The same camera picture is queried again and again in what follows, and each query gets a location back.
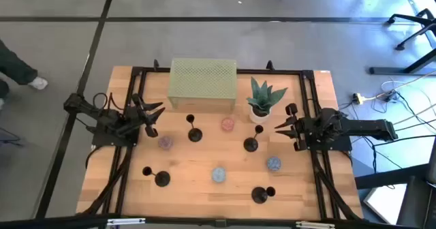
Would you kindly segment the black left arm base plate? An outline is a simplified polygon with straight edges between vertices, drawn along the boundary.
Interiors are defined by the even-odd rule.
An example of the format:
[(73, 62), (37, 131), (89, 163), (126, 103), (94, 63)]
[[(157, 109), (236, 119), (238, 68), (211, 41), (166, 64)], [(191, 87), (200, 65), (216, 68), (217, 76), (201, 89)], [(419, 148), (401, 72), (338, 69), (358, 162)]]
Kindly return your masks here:
[(103, 125), (97, 125), (93, 130), (92, 145), (96, 147), (102, 146), (117, 146), (117, 147), (130, 147), (138, 142), (139, 130), (120, 135), (115, 131), (109, 130)]

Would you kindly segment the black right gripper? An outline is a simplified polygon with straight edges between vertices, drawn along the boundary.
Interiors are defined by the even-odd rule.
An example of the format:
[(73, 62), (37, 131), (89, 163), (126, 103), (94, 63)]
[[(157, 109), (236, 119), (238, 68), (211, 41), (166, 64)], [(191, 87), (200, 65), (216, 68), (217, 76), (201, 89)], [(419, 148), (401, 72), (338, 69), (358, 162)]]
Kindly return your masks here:
[(276, 133), (291, 139), (295, 138), (294, 148), (296, 151), (312, 149), (314, 137), (313, 119), (311, 117), (298, 118), (296, 116), (298, 109), (295, 103), (288, 104), (285, 111), (289, 117), (284, 123), (276, 126), (275, 129), (290, 126), (291, 130), (278, 130)]

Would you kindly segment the silver crossbeam bracket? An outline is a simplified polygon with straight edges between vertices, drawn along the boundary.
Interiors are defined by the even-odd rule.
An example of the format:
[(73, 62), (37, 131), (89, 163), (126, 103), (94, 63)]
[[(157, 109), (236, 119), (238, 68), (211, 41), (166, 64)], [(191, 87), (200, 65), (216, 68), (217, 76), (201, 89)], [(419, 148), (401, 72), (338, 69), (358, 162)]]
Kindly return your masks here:
[(336, 229), (334, 224), (325, 224), (321, 222), (296, 222), (296, 228), (298, 229)]
[(122, 225), (134, 225), (134, 224), (145, 224), (145, 218), (118, 218), (109, 219), (107, 221), (107, 226), (122, 226)]

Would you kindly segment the black office chair base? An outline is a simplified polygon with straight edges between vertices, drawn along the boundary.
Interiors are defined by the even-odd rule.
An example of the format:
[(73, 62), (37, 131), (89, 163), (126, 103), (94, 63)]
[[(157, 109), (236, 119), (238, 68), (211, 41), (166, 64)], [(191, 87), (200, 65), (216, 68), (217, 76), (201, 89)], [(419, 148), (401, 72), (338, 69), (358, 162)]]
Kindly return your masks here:
[(418, 12), (415, 16), (409, 16), (404, 14), (393, 14), (385, 22), (385, 25), (389, 26), (394, 24), (396, 19), (398, 18), (417, 23), (421, 25), (422, 28), (419, 31), (415, 32), (413, 35), (409, 36), (408, 38), (400, 42), (399, 44), (397, 44), (396, 47), (394, 48), (395, 50), (404, 50), (405, 44), (408, 43), (408, 41), (414, 39), (419, 35), (424, 35), (427, 31), (430, 31), (436, 37), (436, 16), (434, 16), (433, 13), (428, 8), (425, 8), (422, 11)]

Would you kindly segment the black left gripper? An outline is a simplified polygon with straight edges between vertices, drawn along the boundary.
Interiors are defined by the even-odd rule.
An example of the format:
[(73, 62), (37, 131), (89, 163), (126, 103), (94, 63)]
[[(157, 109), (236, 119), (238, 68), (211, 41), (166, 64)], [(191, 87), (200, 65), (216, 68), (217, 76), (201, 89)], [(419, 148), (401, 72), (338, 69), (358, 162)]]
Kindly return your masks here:
[(134, 93), (131, 96), (131, 100), (133, 101), (134, 106), (127, 111), (127, 126), (124, 127), (123, 135), (138, 129), (141, 125), (146, 125), (145, 131), (147, 136), (152, 138), (158, 137), (157, 130), (153, 127), (153, 125), (156, 124), (158, 118), (166, 108), (160, 108), (152, 114), (147, 114), (146, 112), (158, 108), (163, 103), (157, 102), (147, 104), (137, 93)]

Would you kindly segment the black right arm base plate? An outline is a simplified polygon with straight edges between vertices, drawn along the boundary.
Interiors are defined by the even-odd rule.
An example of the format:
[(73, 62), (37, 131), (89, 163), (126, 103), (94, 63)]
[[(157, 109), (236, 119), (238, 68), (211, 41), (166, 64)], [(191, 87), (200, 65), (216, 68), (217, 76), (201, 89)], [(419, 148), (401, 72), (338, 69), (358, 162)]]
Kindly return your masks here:
[(316, 127), (304, 131), (307, 148), (316, 151), (350, 151), (349, 136), (333, 126)]

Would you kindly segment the white flat panel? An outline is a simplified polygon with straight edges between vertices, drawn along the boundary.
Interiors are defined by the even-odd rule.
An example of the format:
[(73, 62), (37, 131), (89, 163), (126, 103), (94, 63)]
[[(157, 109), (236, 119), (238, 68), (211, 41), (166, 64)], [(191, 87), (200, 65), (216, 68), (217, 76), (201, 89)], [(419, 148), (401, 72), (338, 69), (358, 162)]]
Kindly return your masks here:
[(376, 187), (370, 190), (363, 202), (388, 224), (396, 224), (405, 195), (406, 184)]

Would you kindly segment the black desk foot beam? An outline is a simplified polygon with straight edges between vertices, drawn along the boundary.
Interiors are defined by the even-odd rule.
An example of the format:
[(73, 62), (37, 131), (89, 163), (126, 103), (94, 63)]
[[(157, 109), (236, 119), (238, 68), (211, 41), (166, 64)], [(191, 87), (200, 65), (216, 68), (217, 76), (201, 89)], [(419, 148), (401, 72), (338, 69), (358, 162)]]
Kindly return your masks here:
[(436, 63), (436, 48), (407, 67), (370, 67), (369, 73), (389, 76), (423, 76), (435, 73), (436, 67), (427, 68), (431, 63)]

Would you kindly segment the green plant in white pot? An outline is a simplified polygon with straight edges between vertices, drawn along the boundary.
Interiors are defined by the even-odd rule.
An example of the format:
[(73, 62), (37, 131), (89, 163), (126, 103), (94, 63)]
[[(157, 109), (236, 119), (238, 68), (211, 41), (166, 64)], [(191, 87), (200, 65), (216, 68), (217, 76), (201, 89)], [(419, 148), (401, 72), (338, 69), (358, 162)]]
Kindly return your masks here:
[(271, 108), (278, 104), (287, 91), (278, 89), (273, 91), (273, 86), (268, 85), (265, 80), (259, 85), (254, 77), (251, 77), (252, 96), (247, 98), (248, 105), (251, 107), (249, 118), (252, 122), (261, 124), (268, 120)]

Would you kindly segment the pink patterned round tin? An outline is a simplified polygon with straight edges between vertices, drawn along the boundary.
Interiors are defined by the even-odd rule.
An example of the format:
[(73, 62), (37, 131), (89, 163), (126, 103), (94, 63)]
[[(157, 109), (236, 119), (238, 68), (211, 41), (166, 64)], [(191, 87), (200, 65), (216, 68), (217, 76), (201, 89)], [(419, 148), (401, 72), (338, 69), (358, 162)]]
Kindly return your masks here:
[(221, 128), (225, 132), (231, 132), (234, 129), (234, 119), (230, 117), (226, 117), (221, 122)]

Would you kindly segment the dark grey cabinet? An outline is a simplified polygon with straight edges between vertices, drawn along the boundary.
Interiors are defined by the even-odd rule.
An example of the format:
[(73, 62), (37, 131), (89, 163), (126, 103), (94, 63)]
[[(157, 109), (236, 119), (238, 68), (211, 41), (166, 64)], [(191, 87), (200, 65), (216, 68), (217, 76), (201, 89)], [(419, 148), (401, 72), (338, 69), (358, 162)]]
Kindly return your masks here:
[(417, 177), (407, 183), (397, 225), (436, 229), (436, 187)]

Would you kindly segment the dark furniture beam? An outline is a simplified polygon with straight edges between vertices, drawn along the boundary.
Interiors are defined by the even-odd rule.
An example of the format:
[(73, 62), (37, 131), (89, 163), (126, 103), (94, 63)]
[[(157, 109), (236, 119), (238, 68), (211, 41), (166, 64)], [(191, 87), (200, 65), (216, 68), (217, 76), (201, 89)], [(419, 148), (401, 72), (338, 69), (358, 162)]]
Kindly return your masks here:
[(372, 189), (374, 187), (382, 187), (385, 185), (407, 183), (411, 177), (425, 179), (428, 171), (429, 165), (421, 164), (408, 168), (356, 177), (355, 182), (357, 189)]

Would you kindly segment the black candle stick holder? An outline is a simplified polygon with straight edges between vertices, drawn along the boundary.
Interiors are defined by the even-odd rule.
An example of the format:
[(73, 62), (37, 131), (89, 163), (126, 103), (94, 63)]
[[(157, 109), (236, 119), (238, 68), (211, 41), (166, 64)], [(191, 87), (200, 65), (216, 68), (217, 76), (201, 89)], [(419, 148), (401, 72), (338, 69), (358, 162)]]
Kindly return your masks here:
[(257, 204), (265, 203), (269, 197), (273, 197), (276, 194), (276, 189), (274, 187), (255, 187), (251, 192), (252, 200)]
[(194, 127), (193, 122), (195, 117), (192, 114), (186, 116), (186, 120), (191, 124), (191, 129), (188, 132), (188, 139), (192, 142), (198, 142), (202, 139), (202, 131), (199, 128)]
[(142, 174), (144, 176), (154, 176), (155, 184), (159, 187), (165, 187), (170, 183), (170, 174), (166, 171), (159, 171), (158, 173), (154, 173), (151, 167), (145, 166), (142, 169)]
[(255, 126), (255, 135), (253, 137), (248, 137), (244, 140), (243, 146), (244, 149), (248, 152), (254, 152), (258, 149), (258, 140), (256, 139), (259, 134), (264, 131), (264, 128), (261, 125)]

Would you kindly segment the grey chair base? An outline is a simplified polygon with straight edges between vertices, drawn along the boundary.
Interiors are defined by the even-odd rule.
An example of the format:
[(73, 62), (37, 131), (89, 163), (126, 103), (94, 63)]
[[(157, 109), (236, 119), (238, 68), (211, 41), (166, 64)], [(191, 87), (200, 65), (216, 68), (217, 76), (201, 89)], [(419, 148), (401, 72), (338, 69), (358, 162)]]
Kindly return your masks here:
[(17, 147), (23, 147), (21, 143), (21, 138), (13, 134), (12, 132), (0, 127), (0, 145), (1, 144), (12, 144)]

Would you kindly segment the green perforated metal shelf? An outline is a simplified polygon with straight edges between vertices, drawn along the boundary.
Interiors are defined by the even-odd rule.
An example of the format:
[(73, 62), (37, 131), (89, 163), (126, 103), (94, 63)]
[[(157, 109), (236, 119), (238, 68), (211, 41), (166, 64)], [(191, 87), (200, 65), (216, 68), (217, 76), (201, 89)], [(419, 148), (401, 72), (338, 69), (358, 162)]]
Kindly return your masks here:
[(237, 62), (231, 59), (175, 58), (170, 67), (168, 100), (223, 100), (234, 108), (237, 98)]

